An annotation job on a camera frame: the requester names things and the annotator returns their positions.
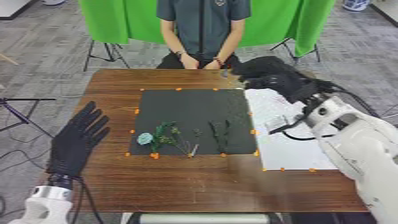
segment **green backdrop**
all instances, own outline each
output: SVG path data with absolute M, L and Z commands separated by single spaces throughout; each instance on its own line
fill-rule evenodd
M 156 0 L 78 2 L 95 41 L 127 44 L 131 38 L 163 43 Z M 303 56 L 314 48 L 332 6 L 333 0 L 252 0 L 252 17 L 239 46 L 273 44 L 291 37 L 296 41 L 294 55 Z

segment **person's hand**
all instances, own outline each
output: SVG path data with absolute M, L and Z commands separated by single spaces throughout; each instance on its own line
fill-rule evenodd
M 189 57 L 186 53 L 181 55 L 181 62 L 184 69 L 197 69 L 198 61 L 195 60 L 195 58 Z
M 79 177 L 92 149 L 110 132 L 110 128 L 102 128 L 108 117 L 102 116 L 97 120 L 101 110 L 94 109 L 95 103 L 90 102 L 53 138 L 46 170 L 49 174 L 56 173 Z
M 204 69 L 220 69 L 220 64 L 214 60 L 207 63 Z

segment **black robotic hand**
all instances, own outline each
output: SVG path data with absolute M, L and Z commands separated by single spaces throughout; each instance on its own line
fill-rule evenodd
M 110 128 L 102 128 L 108 117 L 95 110 L 95 103 L 85 105 L 51 141 L 51 156 L 46 172 L 79 177 L 92 149 L 101 142 Z
M 275 90 L 289 103 L 303 101 L 314 93 L 325 92 L 330 88 L 330 83 L 307 78 L 273 56 L 246 61 L 232 69 L 232 74 L 239 75 L 245 89 Z

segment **chest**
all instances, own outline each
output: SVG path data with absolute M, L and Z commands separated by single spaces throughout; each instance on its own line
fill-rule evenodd
M 186 19 L 197 17 L 202 8 L 204 17 L 229 18 L 232 1 L 234 0 L 173 0 L 175 16 Z

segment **tripod stand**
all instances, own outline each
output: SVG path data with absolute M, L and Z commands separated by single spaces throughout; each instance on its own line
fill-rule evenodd
M 284 46 L 287 52 L 289 52 L 289 57 L 294 61 L 294 65 L 298 64 L 298 60 L 300 60 L 300 57 L 294 56 L 291 50 L 289 50 L 289 46 L 285 44 L 285 42 L 291 40 L 291 38 L 285 38 L 284 41 L 277 44 L 277 46 L 269 49 L 269 51 L 273 51 L 280 46 Z M 317 51 L 317 44 L 314 44 L 314 50 L 307 53 L 316 53 L 316 58 L 317 58 L 317 62 L 319 62 L 319 51 Z
M 31 116 L 33 110 L 37 108 L 38 102 L 40 101 L 49 101 L 49 100 L 54 100 L 54 99 L 6 99 L 6 98 L 0 98 L 0 106 L 8 110 L 8 112 L 12 113 L 15 118 L 19 119 L 19 122 L 14 123 L 12 125 L 8 125 L 6 127 L 3 127 L 0 129 L 0 132 L 8 130 L 10 128 L 17 127 L 22 124 L 31 124 L 35 129 L 42 132 L 42 134 L 49 138 L 53 138 L 51 134 L 46 132 L 46 130 L 40 128 L 40 126 L 30 120 L 30 116 Z M 21 112 L 15 110 L 15 108 L 8 105 L 8 101 L 33 101 L 33 106 L 31 106 L 31 108 L 28 110 L 28 115 L 26 116 L 21 114 Z
M 124 60 L 124 58 L 120 56 L 120 52 L 117 50 L 117 48 L 122 49 L 120 45 L 118 44 L 102 43 L 104 50 L 106 50 L 106 54 L 108 54 L 108 58 L 101 58 L 101 57 L 97 57 L 97 56 L 92 55 L 94 43 L 95 42 L 92 40 L 90 41 L 88 54 L 86 54 L 86 58 L 85 58 L 85 64 L 83 64 L 83 72 L 86 71 L 86 67 L 88 67 L 88 63 L 90 63 L 90 58 L 97 58 L 97 59 L 104 60 L 106 62 L 115 62 L 120 59 L 122 64 L 126 65 L 126 68 L 129 68 L 127 63 L 126 63 L 126 60 Z

